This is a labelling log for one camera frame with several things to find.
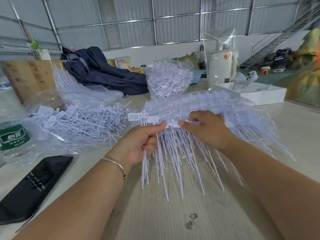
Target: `bangle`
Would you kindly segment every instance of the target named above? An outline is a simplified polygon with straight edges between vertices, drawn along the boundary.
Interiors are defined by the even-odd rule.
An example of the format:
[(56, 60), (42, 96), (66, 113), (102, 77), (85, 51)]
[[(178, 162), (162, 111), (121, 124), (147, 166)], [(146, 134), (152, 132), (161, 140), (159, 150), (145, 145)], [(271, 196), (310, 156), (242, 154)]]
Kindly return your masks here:
[(108, 157), (108, 156), (104, 156), (104, 157), (102, 157), (102, 159), (117, 164), (123, 171), (123, 179), (124, 180), (126, 179), (127, 174), (126, 174), (125, 170), (123, 169), (123, 167), (121, 166), (120, 163), (118, 163), (116, 160), (114, 160), (114, 159), (112, 159), (111, 157)]

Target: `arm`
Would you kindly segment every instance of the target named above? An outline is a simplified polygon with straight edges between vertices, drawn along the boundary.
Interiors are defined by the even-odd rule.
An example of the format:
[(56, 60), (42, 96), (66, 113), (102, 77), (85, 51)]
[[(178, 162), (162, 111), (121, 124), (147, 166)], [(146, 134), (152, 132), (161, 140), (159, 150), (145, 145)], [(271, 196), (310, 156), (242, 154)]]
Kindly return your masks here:
[[(128, 174), (133, 164), (142, 161), (143, 150), (148, 155), (155, 151), (157, 137), (153, 134), (165, 126), (166, 123), (136, 126), (106, 155), (118, 161)], [(100, 240), (123, 183), (122, 169), (100, 160), (13, 240)]]
[(222, 152), (238, 169), (285, 239), (318, 239), (320, 183), (233, 135), (223, 115), (196, 111), (180, 126)]

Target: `black phone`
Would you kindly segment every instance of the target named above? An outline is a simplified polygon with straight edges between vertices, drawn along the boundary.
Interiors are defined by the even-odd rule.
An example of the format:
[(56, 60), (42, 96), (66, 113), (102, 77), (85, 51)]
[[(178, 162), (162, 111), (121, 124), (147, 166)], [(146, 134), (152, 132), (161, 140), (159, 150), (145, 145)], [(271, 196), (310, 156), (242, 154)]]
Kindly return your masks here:
[(72, 159), (72, 156), (42, 159), (0, 202), (0, 225), (32, 217)]

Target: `person's left hand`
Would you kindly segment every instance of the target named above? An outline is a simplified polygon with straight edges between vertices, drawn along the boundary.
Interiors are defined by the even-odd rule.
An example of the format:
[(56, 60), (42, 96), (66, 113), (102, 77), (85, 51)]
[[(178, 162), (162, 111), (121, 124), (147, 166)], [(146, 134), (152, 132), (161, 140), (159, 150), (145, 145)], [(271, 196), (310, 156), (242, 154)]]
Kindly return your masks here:
[(157, 148), (156, 133), (166, 127), (166, 121), (157, 125), (141, 126), (137, 125), (130, 129), (118, 143), (106, 154), (118, 161), (123, 167), (127, 168), (126, 173), (133, 164), (143, 159), (143, 150), (150, 155)]

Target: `hand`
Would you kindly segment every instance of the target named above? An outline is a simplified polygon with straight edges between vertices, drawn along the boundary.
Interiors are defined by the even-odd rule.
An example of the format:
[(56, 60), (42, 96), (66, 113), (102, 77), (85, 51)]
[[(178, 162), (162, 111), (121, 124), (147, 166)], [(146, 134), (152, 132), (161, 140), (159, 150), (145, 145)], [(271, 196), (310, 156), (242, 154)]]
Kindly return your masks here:
[(146, 150), (147, 155), (156, 150), (158, 142), (156, 133), (162, 131), (166, 125), (166, 121), (158, 125), (137, 125), (130, 129), (106, 155), (118, 161), (128, 173), (133, 164), (142, 161), (143, 150)]
[(227, 145), (235, 137), (224, 124), (222, 114), (215, 115), (209, 110), (198, 110), (191, 112), (188, 120), (199, 121), (200, 125), (180, 120), (178, 121), (179, 126), (218, 151), (227, 148)]

